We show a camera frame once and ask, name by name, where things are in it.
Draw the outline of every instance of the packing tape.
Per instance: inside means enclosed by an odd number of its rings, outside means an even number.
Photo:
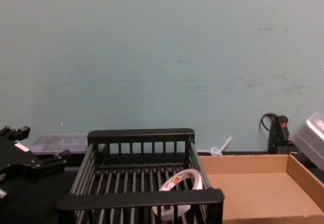
[[[201,179],[200,173],[195,169],[185,169],[177,174],[173,175],[168,181],[166,181],[159,191],[170,191],[175,185],[180,183],[181,181],[192,178],[194,179],[193,190],[202,190],[203,189],[203,181]],[[179,205],[178,206],[178,217],[182,216],[190,209],[190,205]],[[157,207],[153,206],[152,210],[155,215],[157,215]],[[164,210],[164,207],[161,206],[161,219],[162,220],[173,220],[174,210],[173,206],[170,209]]]

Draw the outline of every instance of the black plastic crate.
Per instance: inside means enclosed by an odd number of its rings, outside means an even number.
[[[224,195],[210,187],[192,129],[92,131],[88,146],[70,194],[57,201],[59,223],[166,223],[162,206],[175,210],[170,223],[222,223]],[[203,190],[191,190],[187,179],[158,191],[187,168],[200,172]],[[177,217],[178,205],[188,204],[190,210]]]

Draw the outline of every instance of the black cable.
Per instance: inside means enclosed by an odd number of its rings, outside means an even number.
[[[263,119],[264,119],[265,117],[269,117],[269,118],[271,118],[271,119],[276,119],[276,118],[278,118],[278,115],[277,115],[277,114],[274,114],[274,113],[267,113],[267,114],[264,114],[264,115],[261,117],[260,124],[259,124],[259,127],[261,127],[261,124],[262,124],[262,126],[263,126],[267,131],[269,131],[271,134],[277,136],[276,133],[272,132],[272,131],[267,127],[267,126],[265,126],[265,124],[264,124],[264,122],[263,122]]]

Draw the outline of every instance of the open cardboard box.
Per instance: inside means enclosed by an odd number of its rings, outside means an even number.
[[[288,155],[200,157],[224,224],[324,224],[324,184]]]

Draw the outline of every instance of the painted wall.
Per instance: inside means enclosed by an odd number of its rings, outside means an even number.
[[[191,127],[267,148],[324,110],[324,0],[0,0],[0,125],[42,134]]]

